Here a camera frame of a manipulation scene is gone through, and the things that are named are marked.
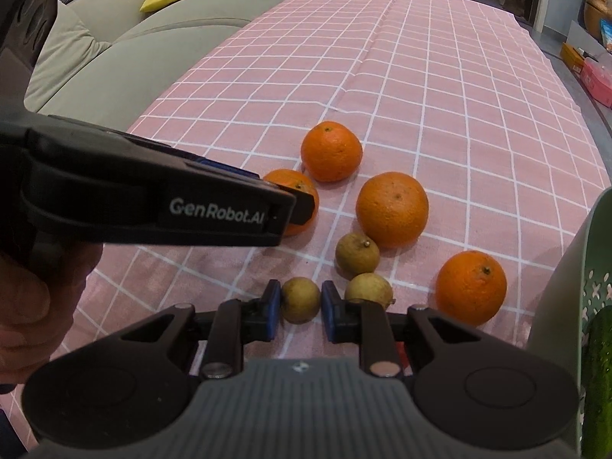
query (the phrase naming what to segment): pink plastic container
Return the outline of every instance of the pink plastic container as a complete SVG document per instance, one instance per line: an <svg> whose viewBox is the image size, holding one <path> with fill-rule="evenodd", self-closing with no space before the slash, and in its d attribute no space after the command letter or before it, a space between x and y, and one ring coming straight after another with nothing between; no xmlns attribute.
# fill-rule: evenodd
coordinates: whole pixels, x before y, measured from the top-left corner
<svg viewBox="0 0 612 459"><path fill-rule="evenodd" d="M608 69L587 57L580 79L593 98L608 108L612 106L612 73Z"/></svg>

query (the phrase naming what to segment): floor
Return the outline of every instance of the floor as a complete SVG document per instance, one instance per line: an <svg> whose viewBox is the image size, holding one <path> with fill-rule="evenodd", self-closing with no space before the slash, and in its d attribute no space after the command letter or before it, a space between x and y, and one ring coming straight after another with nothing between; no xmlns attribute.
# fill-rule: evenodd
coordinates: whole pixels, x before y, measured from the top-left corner
<svg viewBox="0 0 612 459"><path fill-rule="evenodd" d="M599 148L599 153L602 156L608 175L612 178L612 130L610 128L612 126L612 110L598 102L594 104L576 77L565 66L559 58L561 51L560 41L548 35L538 33L533 29L529 29L529 33L531 38L550 59L553 69L555 69L567 91L580 107L584 121L591 131L597 148Z"/></svg>

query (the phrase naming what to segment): red object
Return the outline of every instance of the red object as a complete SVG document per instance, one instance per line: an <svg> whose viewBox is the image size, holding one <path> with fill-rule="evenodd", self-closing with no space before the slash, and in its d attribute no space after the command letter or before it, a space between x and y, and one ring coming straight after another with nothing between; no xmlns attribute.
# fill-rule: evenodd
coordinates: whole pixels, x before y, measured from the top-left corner
<svg viewBox="0 0 612 459"><path fill-rule="evenodd" d="M410 362L408 361L408 357L406 356L406 351L404 349L404 342L396 342L397 353L400 354L400 360L402 361L402 368L406 369L410 366Z"/></svg>
<svg viewBox="0 0 612 459"><path fill-rule="evenodd" d="M608 108L612 106L612 73L599 62L586 58L580 80L591 96Z"/></svg>

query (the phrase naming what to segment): table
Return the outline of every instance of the table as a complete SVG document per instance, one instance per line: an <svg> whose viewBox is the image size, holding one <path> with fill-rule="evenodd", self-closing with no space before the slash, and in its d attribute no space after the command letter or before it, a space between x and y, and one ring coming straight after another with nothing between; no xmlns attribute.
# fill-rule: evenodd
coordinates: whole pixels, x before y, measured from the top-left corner
<svg viewBox="0 0 612 459"><path fill-rule="evenodd" d="M378 272L397 298L389 310L431 303L446 259L480 249L509 285L483 329L522 346L544 285L610 182L527 32L468 0L287 0L194 65L130 131L263 175L300 169L301 140L323 119L351 128L364 156L358 174L319 185L311 231L269 249L106 245L56 355L177 302L210 310L259 296L271 278L332 279L343 291L335 243L356 229L363 183L391 170L421 182L430 218L414 246L383 251ZM273 343L246 351L344 354L356 348L326 343L319 319L281 326Z"/></svg>

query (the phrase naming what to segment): sofa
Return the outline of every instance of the sofa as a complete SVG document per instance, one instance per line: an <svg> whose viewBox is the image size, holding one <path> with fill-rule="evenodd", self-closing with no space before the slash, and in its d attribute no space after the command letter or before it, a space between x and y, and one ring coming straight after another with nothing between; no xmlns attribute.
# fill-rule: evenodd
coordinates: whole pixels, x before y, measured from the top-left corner
<svg viewBox="0 0 612 459"><path fill-rule="evenodd" d="M143 1L58 2L26 107L126 131L200 58L284 0L180 0L152 14Z"/></svg>

